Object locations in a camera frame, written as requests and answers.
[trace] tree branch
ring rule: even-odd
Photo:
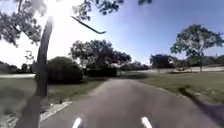
[[[100,8],[100,6],[97,6],[97,4],[95,3],[94,0],[91,0],[91,1],[92,1],[92,3],[95,5],[96,8],[98,8],[98,9]]]
[[[201,53],[202,53],[202,51],[204,50],[204,48],[205,48],[205,42],[203,43],[203,45],[202,45],[201,49],[199,50],[199,54],[201,54]]]
[[[99,32],[99,31],[95,30],[94,28],[92,28],[92,27],[90,27],[89,25],[83,23],[82,21],[80,21],[79,19],[77,19],[77,18],[74,17],[74,16],[71,16],[71,17],[72,17],[74,20],[76,20],[78,23],[80,23],[81,25],[87,27],[88,29],[94,31],[94,32],[97,33],[97,34],[105,34],[105,33],[106,33],[106,31]]]
[[[20,13],[20,8],[21,8],[21,5],[22,5],[22,2],[23,2],[23,0],[20,0],[20,1],[19,1],[18,13]]]

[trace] bush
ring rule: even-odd
[[[115,77],[117,76],[116,68],[90,69],[87,70],[88,77]]]
[[[47,64],[49,83],[78,83],[82,80],[79,66],[66,57],[56,57]]]

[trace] sky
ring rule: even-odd
[[[15,8],[11,3],[2,3],[1,9],[10,11]],[[86,23],[99,31],[97,35],[74,21],[70,15],[71,3],[55,4],[51,11],[54,16],[54,30],[50,39],[48,59],[68,56],[69,49],[76,40],[90,41],[106,39],[117,50],[132,56],[133,61],[149,64],[150,55],[170,54],[177,33],[192,24],[201,24],[214,31],[224,33],[223,0],[153,0],[150,5],[139,6],[137,0],[125,0],[118,12],[102,16],[96,10],[90,13],[91,20]],[[40,24],[46,16],[38,18]],[[26,62],[26,50],[37,54],[38,47],[30,44],[25,36],[18,40],[19,48],[4,41],[0,45],[0,60],[21,66]],[[224,48],[211,48],[206,55],[224,54]],[[184,58],[184,54],[172,54]]]

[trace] asphalt road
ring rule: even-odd
[[[105,82],[40,128],[72,128],[77,117],[81,128],[144,128],[143,116],[153,128],[219,128],[190,99],[133,80]]]

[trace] treeline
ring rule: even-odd
[[[25,73],[34,73],[33,64],[22,64],[21,68],[18,68],[16,65],[10,65],[8,63],[0,61],[0,73],[1,74],[25,74]]]
[[[147,65],[131,62],[129,54],[115,50],[106,40],[76,41],[69,58],[48,61],[49,83],[76,83],[86,77],[116,77],[118,71],[147,70]]]
[[[187,57],[186,59],[178,59],[171,55],[156,54],[151,55],[150,63],[152,68],[187,68],[199,66],[224,66],[224,55],[220,56],[203,56],[202,61],[197,58]]]

